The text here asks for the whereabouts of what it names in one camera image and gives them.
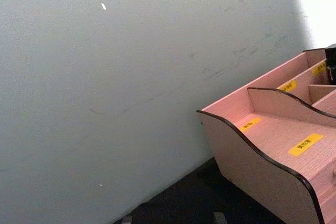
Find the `gray wall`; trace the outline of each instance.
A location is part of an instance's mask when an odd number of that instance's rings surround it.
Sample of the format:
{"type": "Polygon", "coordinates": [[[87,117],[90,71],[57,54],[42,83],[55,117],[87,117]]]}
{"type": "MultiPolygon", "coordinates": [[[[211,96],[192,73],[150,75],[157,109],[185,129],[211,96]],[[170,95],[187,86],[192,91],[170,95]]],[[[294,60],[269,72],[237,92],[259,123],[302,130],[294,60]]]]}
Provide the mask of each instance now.
{"type": "Polygon", "coordinates": [[[0,9],[0,223],[116,220],[212,156],[196,109],[305,48],[296,0],[0,9]]]}

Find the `wood grain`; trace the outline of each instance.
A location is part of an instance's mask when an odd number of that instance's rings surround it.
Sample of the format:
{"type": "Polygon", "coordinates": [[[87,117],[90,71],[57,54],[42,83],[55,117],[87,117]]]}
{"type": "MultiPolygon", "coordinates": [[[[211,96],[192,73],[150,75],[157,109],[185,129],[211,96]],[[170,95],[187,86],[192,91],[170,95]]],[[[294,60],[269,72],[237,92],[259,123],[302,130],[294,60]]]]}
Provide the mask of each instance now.
{"type": "Polygon", "coordinates": [[[336,216],[332,218],[329,222],[326,222],[325,224],[336,224],[336,216]]]}
{"type": "Polygon", "coordinates": [[[336,127],[336,118],[317,113],[284,91],[249,88],[248,93],[255,112],[336,127]]]}
{"type": "Polygon", "coordinates": [[[334,187],[332,189],[332,191],[328,192],[328,197],[320,204],[323,218],[326,223],[330,223],[331,220],[336,217],[336,190],[334,187]]]}
{"type": "Polygon", "coordinates": [[[312,184],[318,198],[334,187],[336,178],[332,171],[336,168],[336,128],[260,113],[250,114],[237,122],[237,127],[253,118],[261,120],[244,134],[259,149],[301,173],[312,184]],[[312,133],[322,134],[323,138],[297,157],[288,153],[312,133]]]}
{"type": "Polygon", "coordinates": [[[328,75],[327,75],[326,70],[319,72],[318,74],[313,74],[313,70],[319,67],[324,62],[325,60],[318,62],[317,64],[311,66],[310,68],[303,71],[302,73],[295,76],[294,78],[286,81],[285,83],[282,83],[277,88],[281,89],[281,87],[285,86],[286,83],[290,83],[294,81],[296,83],[296,87],[290,90],[289,92],[299,97],[300,99],[304,100],[308,104],[313,104],[310,98],[310,92],[309,92],[308,85],[310,84],[329,84],[328,75]]]}
{"type": "Polygon", "coordinates": [[[261,156],[259,149],[245,142],[228,124],[204,112],[198,115],[223,176],[288,224],[321,223],[319,205],[314,204],[302,181],[280,164],[275,165],[270,157],[261,156]]]}
{"type": "Polygon", "coordinates": [[[325,97],[331,91],[336,89],[336,85],[319,85],[312,84],[308,85],[310,99],[312,103],[316,103],[321,98],[325,97]]]}
{"type": "Polygon", "coordinates": [[[307,61],[309,66],[313,66],[315,65],[317,62],[321,61],[321,60],[325,60],[325,50],[324,48],[321,49],[316,49],[316,50],[308,50],[305,51],[306,53],[306,57],[307,57],[307,61]]]}
{"type": "Polygon", "coordinates": [[[308,68],[308,61],[306,53],[304,52],[246,84],[235,92],[205,107],[203,111],[220,115],[231,122],[236,122],[253,112],[253,107],[247,92],[248,87],[275,88],[308,68]]]}
{"type": "Polygon", "coordinates": [[[330,92],[325,97],[312,105],[313,107],[324,112],[335,115],[336,114],[336,90],[330,92]]]}

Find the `wooden organizer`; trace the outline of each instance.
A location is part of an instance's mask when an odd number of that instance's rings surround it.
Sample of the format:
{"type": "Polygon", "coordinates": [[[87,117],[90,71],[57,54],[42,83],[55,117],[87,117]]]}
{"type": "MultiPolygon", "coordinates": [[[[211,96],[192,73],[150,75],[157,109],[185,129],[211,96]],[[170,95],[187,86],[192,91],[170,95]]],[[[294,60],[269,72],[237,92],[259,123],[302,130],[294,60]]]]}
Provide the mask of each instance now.
{"type": "Polygon", "coordinates": [[[223,176],[286,223],[336,223],[336,86],[304,51],[198,115],[223,176]]]}

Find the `dark floor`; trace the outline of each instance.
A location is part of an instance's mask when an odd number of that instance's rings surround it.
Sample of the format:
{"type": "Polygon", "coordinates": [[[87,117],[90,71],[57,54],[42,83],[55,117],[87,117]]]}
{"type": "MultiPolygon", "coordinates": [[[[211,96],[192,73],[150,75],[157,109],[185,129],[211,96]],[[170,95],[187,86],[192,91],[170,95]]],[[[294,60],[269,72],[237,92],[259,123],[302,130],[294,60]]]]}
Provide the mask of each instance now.
{"type": "Polygon", "coordinates": [[[223,212],[228,224],[283,223],[225,179],[213,158],[129,215],[132,224],[213,224],[214,212],[223,212]]]}

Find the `black edge trim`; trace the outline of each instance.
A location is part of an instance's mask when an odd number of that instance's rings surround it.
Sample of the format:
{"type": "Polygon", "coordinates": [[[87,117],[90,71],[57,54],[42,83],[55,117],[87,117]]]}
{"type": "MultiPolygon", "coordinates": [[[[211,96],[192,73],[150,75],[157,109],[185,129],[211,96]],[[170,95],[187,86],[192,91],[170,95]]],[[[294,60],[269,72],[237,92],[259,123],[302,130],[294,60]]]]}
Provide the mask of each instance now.
{"type": "Polygon", "coordinates": [[[280,92],[280,93],[283,93],[289,97],[292,97],[293,99],[297,100],[298,102],[300,102],[302,105],[306,106],[307,108],[313,110],[314,112],[317,112],[319,114],[322,114],[322,115],[325,115],[325,116],[328,116],[330,118],[336,118],[336,115],[333,115],[333,114],[329,114],[327,112],[324,112],[322,110],[319,110],[319,109],[316,109],[315,107],[313,107],[312,105],[306,103],[304,100],[298,98],[297,96],[293,95],[292,93],[289,93],[287,91],[284,91],[284,90],[281,90],[281,89],[270,89],[270,88],[254,88],[254,87],[248,87],[247,89],[259,89],[259,90],[271,90],[271,91],[277,91],[277,92],[280,92]]]}
{"type": "Polygon", "coordinates": [[[230,122],[229,120],[219,116],[219,115],[215,115],[215,114],[211,114],[209,112],[203,111],[203,110],[197,110],[197,113],[200,114],[205,114],[208,116],[211,116],[213,118],[216,118],[220,121],[222,121],[223,123],[227,124],[229,127],[231,127],[242,139],[245,143],[248,144],[248,146],[250,146],[252,148],[252,150],[254,150],[258,155],[260,155],[262,158],[264,158],[266,161],[268,161],[269,163],[275,165],[276,167],[284,170],[285,172],[288,172],[289,174],[293,175],[295,178],[297,178],[304,186],[305,188],[308,190],[310,197],[313,200],[313,204],[315,206],[315,211],[316,214],[318,216],[319,222],[320,224],[325,224],[324,223],[324,219],[323,219],[323,215],[322,215],[322,211],[321,211],[321,207],[319,204],[319,201],[317,199],[316,193],[313,189],[313,187],[311,186],[311,184],[309,183],[309,181],[303,177],[300,173],[298,173],[296,170],[293,170],[277,161],[275,161],[274,159],[272,159],[271,157],[269,157],[268,155],[266,155],[264,152],[262,152],[262,150],[260,150],[257,146],[255,146],[248,138],[247,136],[245,136],[232,122],[230,122]]]}
{"type": "Polygon", "coordinates": [[[321,50],[321,49],[325,49],[325,47],[321,47],[321,48],[314,48],[314,49],[306,49],[302,52],[309,52],[309,51],[315,51],[315,50],[321,50]]]}

